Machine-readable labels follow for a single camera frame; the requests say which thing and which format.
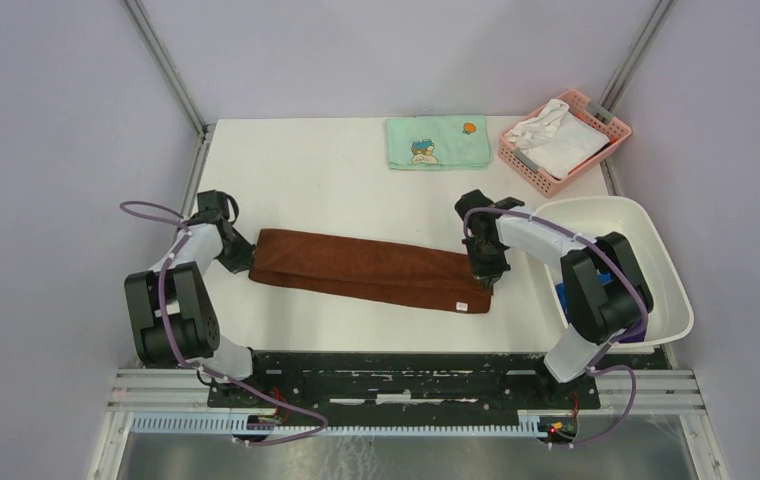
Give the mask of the brown towel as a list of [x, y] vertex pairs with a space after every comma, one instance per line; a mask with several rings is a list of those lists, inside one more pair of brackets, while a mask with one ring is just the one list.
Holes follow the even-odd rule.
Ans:
[[285, 229], [260, 231], [249, 279], [392, 305], [485, 314], [492, 291], [466, 255]]

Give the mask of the blue towel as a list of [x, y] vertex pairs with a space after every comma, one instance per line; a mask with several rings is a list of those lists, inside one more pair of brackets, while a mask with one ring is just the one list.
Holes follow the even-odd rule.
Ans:
[[[599, 273], [598, 280], [601, 285], [607, 285], [613, 280], [611, 273]], [[559, 283], [555, 286], [555, 292], [559, 300], [560, 307], [564, 314], [568, 313], [568, 300], [566, 294], [566, 287], [564, 283]]]

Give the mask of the purple towel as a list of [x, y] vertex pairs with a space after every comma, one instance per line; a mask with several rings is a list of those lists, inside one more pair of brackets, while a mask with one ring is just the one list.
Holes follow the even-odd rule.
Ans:
[[620, 344], [642, 343], [645, 341], [646, 331], [647, 323], [636, 322], [618, 336], [618, 342]]

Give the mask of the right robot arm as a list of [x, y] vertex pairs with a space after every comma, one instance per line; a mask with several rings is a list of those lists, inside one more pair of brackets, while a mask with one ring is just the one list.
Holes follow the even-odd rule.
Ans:
[[511, 249], [559, 273], [568, 327], [536, 367], [533, 392], [541, 405], [562, 406], [573, 396], [572, 381], [590, 373], [614, 344], [647, 327], [653, 296], [624, 235], [581, 233], [545, 219], [521, 200], [494, 202], [479, 190], [462, 195], [454, 210], [473, 277], [485, 289], [509, 271]]

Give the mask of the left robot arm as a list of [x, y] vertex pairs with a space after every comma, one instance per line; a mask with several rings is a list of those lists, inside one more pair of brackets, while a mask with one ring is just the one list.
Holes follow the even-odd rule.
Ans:
[[231, 274], [248, 271], [255, 246], [235, 228], [239, 205], [223, 191], [197, 195], [188, 218], [146, 201], [125, 201], [128, 215], [176, 229], [167, 253], [149, 269], [129, 275], [124, 293], [136, 354], [147, 367], [193, 369], [232, 383], [234, 396], [249, 407], [269, 397], [269, 378], [253, 369], [252, 350], [222, 337], [204, 274], [220, 264]]

